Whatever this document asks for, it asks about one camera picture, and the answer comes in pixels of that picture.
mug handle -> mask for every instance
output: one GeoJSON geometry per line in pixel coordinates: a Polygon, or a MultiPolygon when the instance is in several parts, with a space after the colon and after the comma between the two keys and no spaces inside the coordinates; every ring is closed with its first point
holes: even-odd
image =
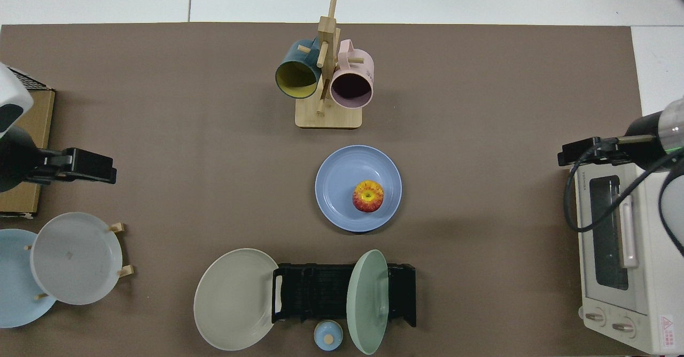
{"type": "Polygon", "coordinates": [[[349,66],[349,54],[354,52],[354,45],[352,40],[340,41],[340,51],[337,53],[337,62],[340,64],[340,69],[351,69],[349,66]]]}

red apple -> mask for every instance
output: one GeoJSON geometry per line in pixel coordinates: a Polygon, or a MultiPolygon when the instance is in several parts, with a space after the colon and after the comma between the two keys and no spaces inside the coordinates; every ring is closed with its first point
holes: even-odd
{"type": "Polygon", "coordinates": [[[383,204],[383,187],[373,180],[365,180],[356,185],[352,194],[354,207],[366,213],[372,213],[383,204]]]}

pink mug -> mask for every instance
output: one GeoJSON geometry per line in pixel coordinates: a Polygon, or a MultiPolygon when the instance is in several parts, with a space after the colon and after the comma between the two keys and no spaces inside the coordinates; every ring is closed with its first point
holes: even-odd
{"type": "Polygon", "coordinates": [[[345,108],[366,106],[373,97],[373,58],[366,51],[355,49],[352,40],[343,40],[337,62],[339,68],[330,81],[332,100],[345,108]]]}

mug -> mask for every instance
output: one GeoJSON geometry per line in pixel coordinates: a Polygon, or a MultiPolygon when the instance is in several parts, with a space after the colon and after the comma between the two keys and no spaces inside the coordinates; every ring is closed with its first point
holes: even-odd
{"type": "Polygon", "coordinates": [[[321,77],[321,69],[316,67],[319,51],[318,38],[293,43],[276,70],[278,88],[297,99],[311,96],[321,77]]]}
{"type": "Polygon", "coordinates": [[[337,62],[339,69],[330,81],[330,97],[345,108],[366,106],[373,97],[373,58],[366,51],[355,49],[351,40],[343,40],[337,62]]]}

oven window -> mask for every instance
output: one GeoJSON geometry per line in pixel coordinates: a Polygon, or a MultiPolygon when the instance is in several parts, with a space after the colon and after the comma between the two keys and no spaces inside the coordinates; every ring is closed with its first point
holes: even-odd
{"type": "MultiPolygon", "coordinates": [[[[589,181],[592,205],[592,221],[598,219],[620,194],[618,176],[594,178],[589,181]]],[[[594,264],[598,284],[614,289],[627,290],[627,269],[620,264],[620,238],[618,238],[617,212],[606,218],[592,230],[594,235],[594,264]]]]}

